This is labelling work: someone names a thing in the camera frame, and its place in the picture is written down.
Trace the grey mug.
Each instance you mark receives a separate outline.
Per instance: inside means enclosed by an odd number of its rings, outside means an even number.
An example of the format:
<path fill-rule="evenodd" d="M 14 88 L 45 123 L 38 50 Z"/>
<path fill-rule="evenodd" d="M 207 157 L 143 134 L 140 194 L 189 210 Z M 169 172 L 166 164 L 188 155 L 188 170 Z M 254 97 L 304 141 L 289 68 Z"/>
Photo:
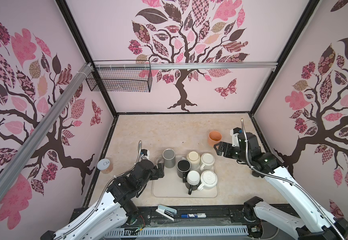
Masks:
<path fill-rule="evenodd" d="M 163 153 L 157 157 L 157 164 L 165 168 L 171 169 L 176 165 L 176 153 L 173 149 L 165 149 Z"/>

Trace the peach orange mug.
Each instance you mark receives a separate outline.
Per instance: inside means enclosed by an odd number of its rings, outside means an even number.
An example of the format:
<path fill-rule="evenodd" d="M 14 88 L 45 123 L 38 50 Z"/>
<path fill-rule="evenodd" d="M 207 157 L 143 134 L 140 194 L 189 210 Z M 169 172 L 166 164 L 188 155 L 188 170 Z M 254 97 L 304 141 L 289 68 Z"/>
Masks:
<path fill-rule="evenodd" d="M 213 147 L 214 145 L 218 144 L 222 140 L 222 135 L 218 131 L 211 131 L 208 134 L 208 144 L 209 146 Z"/>

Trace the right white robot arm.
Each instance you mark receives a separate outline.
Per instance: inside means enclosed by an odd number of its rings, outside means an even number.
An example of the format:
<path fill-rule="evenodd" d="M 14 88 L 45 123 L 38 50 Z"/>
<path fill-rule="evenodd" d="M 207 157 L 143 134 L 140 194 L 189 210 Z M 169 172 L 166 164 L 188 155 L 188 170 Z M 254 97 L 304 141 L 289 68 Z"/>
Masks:
<path fill-rule="evenodd" d="M 257 137 L 240 128 L 231 130 L 232 143 L 219 142 L 213 147 L 219 156 L 247 165 L 255 176 L 270 183 L 295 210 L 297 216 L 273 208 L 262 198 L 244 203 L 243 216 L 248 222 L 264 220 L 295 240 L 344 240 L 348 221 L 335 217 L 302 188 L 272 153 L 263 153 Z"/>

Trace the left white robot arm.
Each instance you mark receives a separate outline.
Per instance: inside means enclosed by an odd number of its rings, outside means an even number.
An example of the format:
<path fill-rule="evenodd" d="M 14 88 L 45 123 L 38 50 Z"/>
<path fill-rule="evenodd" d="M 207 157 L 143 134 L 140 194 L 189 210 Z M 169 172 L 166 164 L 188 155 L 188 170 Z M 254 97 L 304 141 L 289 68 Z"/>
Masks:
<path fill-rule="evenodd" d="M 58 231 L 47 231 L 42 240 L 98 240 L 110 230 L 133 223 L 139 209 L 132 199 L 139 197 L 147 183 L 163 178 L 164 164 L 142 159 L 133 168 L 111 179 L 99 199 Z"/>

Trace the cream mug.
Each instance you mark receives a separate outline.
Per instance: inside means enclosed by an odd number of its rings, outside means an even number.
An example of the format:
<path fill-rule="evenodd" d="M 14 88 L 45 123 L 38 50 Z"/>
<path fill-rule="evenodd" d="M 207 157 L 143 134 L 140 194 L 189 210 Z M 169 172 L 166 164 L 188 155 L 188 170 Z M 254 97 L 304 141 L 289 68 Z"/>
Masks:
<path fill-rule="evenodd" d="M 191 170 L 195 170 L 200 166 L 201 156 L 196 151 L 191 151 L 187 154 L 187 160 L 191 164 Z"/>

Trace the black and white mug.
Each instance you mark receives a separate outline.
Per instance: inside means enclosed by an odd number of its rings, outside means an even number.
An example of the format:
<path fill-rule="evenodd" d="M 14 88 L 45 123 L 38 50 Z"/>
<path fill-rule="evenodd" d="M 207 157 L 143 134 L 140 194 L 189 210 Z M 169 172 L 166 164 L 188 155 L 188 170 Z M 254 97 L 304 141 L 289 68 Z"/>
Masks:
<path fill-rule="evenodd" d="M 185 186 L 188 189 L 188 195 L 191 195 L 194 191 L 198 189 L 201 182 L 201 175 L 198 171 L 189 171 Z"/>

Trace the white ribbed mug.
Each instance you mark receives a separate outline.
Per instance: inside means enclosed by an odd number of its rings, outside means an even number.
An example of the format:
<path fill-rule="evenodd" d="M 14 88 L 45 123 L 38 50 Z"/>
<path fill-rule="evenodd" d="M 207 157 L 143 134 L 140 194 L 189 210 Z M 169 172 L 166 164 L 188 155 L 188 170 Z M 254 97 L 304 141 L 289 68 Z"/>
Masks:
<path fill-rule="evenodd" d="M 200 185 L 198 186 L 198 191 L 211 190 L 218 183 L 218 177 L 213 171 L 207 170 L 202 172 L 200 176 Z"/>

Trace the clear plastic tray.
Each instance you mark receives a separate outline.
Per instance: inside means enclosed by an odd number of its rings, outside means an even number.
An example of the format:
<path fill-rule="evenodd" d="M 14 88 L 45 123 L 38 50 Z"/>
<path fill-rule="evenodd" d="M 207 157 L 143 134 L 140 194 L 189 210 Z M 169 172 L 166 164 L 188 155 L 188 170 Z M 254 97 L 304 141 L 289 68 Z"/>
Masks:
<path fill-rule="evenodd" d="M 157 198 L 215 198 L 218 196 L 218 184 L 211 190 L 194 191 L 191 195 L 188 195 L 188 189 L 185 183 L 177 175 L 177 162 L 180 159 L 187 159 L 186 155 L 176 155 L 176 165 L 171 168 L 165 168 L 165 176 L 161 179 L 153 181 L 152 194 Z M 200 166 L 195 170 L 198 171 L 200 175 Z M 216 173 L 215 164 L 210 170 Z"/>

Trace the white stapler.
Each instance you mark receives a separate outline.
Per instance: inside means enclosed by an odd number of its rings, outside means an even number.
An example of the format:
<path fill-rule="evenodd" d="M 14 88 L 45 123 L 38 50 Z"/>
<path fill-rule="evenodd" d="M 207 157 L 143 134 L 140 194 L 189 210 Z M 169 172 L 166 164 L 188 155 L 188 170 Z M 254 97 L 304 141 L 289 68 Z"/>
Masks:
<path fill-rule="evenodd" d="M 175 216 L 177 214 L 176 209 L 164 205 L 158 205 L 156 212 L 171 221 L 175 220 Z"/>

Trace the orange can white lid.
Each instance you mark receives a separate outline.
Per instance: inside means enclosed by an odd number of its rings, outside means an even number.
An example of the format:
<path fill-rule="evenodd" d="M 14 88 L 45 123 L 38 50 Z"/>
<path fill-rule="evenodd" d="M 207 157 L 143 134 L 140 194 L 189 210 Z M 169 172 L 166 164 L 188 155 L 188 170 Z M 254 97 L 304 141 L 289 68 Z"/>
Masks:
<path fill-rule="evenodd" d="M 109 174 L 113 170 L 113 163 L 109 159 L 101 159 L 97 163 L 97 169 L 103 174 Z"/>

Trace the blue white marker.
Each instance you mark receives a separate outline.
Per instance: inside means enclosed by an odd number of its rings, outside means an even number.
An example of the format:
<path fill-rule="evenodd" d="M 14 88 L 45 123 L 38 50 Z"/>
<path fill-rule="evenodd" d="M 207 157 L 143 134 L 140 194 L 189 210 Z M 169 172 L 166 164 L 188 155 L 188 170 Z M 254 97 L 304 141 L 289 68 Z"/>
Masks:
<path fill-rule="evenodd" d="M 198 214 L 182 214 L 181 218 L 195 218 L 195 219 L 200 219 L 200 218 L 206 218 L 207 215 L 205 213 L 198 213 Z"/>

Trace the back aluminium rail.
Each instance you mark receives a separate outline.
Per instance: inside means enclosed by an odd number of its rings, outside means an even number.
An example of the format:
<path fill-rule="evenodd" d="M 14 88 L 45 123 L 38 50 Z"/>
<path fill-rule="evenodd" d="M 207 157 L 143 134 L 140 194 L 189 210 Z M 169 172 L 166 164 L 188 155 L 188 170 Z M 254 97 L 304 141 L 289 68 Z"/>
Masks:
<path fill-rule="evenodd" d="M 174 64 L 126 64 L 99 62 L 94 66 L 98 69 L 143 69 L 143 70 L 189 70 L 189 69 L 275 69 L 276 62 L 239 62 L 239 63 L 174 63 Z"/>

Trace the aluminium rail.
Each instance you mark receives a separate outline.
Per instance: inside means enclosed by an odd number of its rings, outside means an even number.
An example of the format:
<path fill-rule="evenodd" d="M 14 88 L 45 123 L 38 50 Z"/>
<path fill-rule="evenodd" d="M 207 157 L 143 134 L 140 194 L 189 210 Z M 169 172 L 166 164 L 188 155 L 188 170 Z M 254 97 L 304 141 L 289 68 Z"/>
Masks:
<path fill-rule="evenodd" d="M 75 74 L 63 94 L 56 100 L 51 109 L 47 112 L 41 122 L 35 127 L 34 132 L 29 136 L 24 144 L 18 149 L 14 158 L 8 163 L 0 174 L 0 201 L 13 185 L 18 175 L 21 173 L 26 163 L 36 151 L 42 140 L 45 138 L 50 128 L 61 115 L 64 107 L 67 106 L 76 90 L 93 70 L 92 63 L 85 63 Z"/>
<path fill-rule="evenodd" d="M 126 64 L 99 62 L 94 66 L 98 69 L 143 69 L 143 70 L 189 70 L 189 69 L 275 69 L 276 62 L 239 62 L 239 63 L 174 63 L 174 64 Z"/>

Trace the left aluminium rail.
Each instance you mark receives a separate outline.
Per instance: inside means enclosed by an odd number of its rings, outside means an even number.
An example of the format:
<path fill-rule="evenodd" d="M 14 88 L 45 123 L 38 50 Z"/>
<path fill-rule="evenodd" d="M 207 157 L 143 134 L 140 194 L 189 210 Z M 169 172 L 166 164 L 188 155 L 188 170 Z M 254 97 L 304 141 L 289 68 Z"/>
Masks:
<path fill-rule="evenodd" d="M 47 112 L 41 122 L 35 127 L 34 132 L 29 136 L 24 144 L 18 149 L 14 158 L 8 163 L 0 174 L 0 201 L 13 185 L 18 175 L 21 173 L 26 163 L 36 151 L 42 140 L 45 138 L 50 128 L 61 115 L 64 107 L 67 106 L 76 90 L 93 70 L 92 63 L 85 63 L 75 74 L 63 94 L 56 100 L 51 109 Z"/>

